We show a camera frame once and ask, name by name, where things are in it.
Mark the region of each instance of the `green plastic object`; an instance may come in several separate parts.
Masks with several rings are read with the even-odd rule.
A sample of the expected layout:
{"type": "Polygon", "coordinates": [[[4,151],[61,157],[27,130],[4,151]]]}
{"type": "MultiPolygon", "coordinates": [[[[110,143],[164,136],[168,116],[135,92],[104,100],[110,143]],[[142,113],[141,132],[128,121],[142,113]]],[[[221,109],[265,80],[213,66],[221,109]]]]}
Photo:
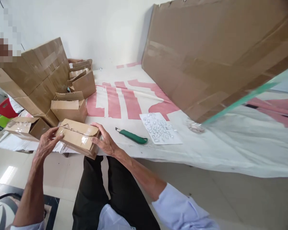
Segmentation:
{"type": "Polygon", "coordinates": [[[0,126],[5,128],[6,124],[10,121],[10,118],[6,118],[5,116],[0,116],[0,126]]]}
{"type": "Polygon", "coordinates": [[[129,139],[137,142],[138,144],[145,144],[148,139],[147,138],[143,138],[143,137],[139,137],[131,132],[128,132],[124,129],[122,129],[121,131],[119,131],[120,134],[123,134],[125,137],[128,137],[129,139]]]}
{"type": "Polygon", "coordinates": [[[217,113],[213,117],[211,117],[208,120],[204,121],[203,124],[208,124],[208,123],[211,123],[211,122],[215,121],[216,119],[218,119],[219,117],[223,116],[225,113],[229,112],[230,110],[238,107],[239,105],[247,103],[252,98],[254,98],[257,95],[259,95],[259,94],[267,91],[268,89],[276,86],[277,84],[279,84],[280,82],[282,82],[284,79],[287,79],[287,78],[288,78],[288,69],[285,70],[284,72],[280,73],[279,75],[275,76],[274,78],[272,78],[267,83],[263,84],[262,86],[258,87],[255,90],[253,90],[248,95],[246,95],[243,98],[241,98],[239,101],[236,101],[235,103],[233,103],[229,107],[225,108],[221,112],[217,113]]]}

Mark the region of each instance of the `floor mat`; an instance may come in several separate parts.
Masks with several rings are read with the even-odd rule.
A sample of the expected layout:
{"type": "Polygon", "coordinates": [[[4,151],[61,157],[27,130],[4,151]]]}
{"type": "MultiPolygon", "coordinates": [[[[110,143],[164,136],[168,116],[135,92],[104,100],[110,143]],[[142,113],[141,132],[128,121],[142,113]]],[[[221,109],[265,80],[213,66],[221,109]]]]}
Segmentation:
{"type": "MultiPolygon", "coordinates": [[[[0,184],[0,196],[7,193],[17,193],[22,196],[23,189],[9,185],[0,184]]],[[[45,208],[45,229],[52,230],[55,216],[57,214],[60,199],[44,195],[45,208]]],[[[7,196],[0,199],[0,230],[10,229],[18,209],[19,200],[7,196]]]]}

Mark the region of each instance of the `red lettering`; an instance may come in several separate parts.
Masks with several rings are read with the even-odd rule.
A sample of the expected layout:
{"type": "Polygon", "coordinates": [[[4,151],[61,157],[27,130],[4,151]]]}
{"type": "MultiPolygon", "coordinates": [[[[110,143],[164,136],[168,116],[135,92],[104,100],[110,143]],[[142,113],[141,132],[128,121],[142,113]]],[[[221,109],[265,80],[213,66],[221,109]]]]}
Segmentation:
{"type": "Polygon", "coordinates": [[[128,119],[140,120],[140,115],[142,113],[138,99],[134,95],[134,91],[127,89],[123,81],[116,81],[115,86],[122,90],[124,99],[126,102],[128,119]]]}
{"type": "Polygon", "coordinates": [[[86,102],[87,115],[91,117],[104,117],[105,108],[96,108],[96,102],[97,102],[97,92],[93,93],[91,96],[87,98],[86,102]]]}
{"type": "Polygon", "coordinates": [[[155,92],[156,96],[163,99],[163,102],[152,105],[148,112],[160,112],[165,120],[169,121],[167,114],[180,110],[168,97],[167,95],[160,89],[160,87],[156,83],[144,83],[139,82],[137,79],[129,80],[128,84],[131,86],[150,88],[151,91],[155,92]]]}
{"type": "Polygon", "coordinates": [[[112,87],[110,83],[103,82],[102,85],[106,86],[108,94],[108,114],[111,118],[122,118],[121,105],[119,103],[116,88],[112,87]]]}

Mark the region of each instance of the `white wall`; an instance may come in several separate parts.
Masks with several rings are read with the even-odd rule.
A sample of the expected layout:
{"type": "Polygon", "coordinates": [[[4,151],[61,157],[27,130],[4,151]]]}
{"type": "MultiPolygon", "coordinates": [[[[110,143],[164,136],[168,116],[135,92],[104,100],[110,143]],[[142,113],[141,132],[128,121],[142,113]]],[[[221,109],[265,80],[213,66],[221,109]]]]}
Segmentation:
{"type": "Polygon", "coordinates": [[[61,37],[69,58],[94,69],[142,59],[153,4],[166,0],[2,0],[21,23],[24,49],[61,37]]]}

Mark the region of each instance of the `hand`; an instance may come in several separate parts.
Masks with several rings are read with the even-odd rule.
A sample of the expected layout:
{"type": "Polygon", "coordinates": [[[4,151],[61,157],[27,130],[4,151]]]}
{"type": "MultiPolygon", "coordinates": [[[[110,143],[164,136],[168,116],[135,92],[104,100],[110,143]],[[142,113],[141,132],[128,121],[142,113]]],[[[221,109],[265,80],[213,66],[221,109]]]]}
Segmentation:
{"type": "Polygon", "coordinates": [[[72,58],[68,59],[68,63],[72,63],[72,64],[75,64],[75,63],[81,62],[81,61],[84,61],[84,60],[83,59],[72,59],[72,58]]]}
{"type": "Polygon", "coordinates": [[[91,126],[95,126],[99,128],[103,140],[99,140],[97,137],[91,137],[91,141],[96,144],[100,149],[102,149],[106,154],[112,157],[117,157],[122,151],[121,148],[117,146],[117,144],[113,141],[110,134],[105,130],[105,128],[98,123],[93,122],[91,126]]]}
{"type": "Polygon", "coordinates": [[[60,134],[57,137],[54,136],[54,133],[58,130],[58,128],[59,127],[51,128],[41,136],[41,140],[39,141],[39,145],[34,156],[36,160],[44,160],[52,152],[59,140],[64,137],[64,134],[60,134]]]}

